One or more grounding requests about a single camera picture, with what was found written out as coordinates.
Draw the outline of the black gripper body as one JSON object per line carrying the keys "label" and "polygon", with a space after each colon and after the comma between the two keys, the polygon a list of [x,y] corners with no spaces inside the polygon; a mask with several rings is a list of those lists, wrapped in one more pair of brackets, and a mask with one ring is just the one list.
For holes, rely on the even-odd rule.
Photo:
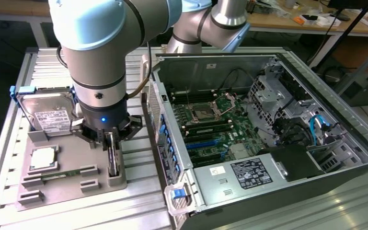
{"label": "black gripper body", "polygon": [[107,107],[92,107],[83,102],[79,104],[85,126],[91,129],[111,130],[115,127],[121,129],[129,123],[125,99]]}

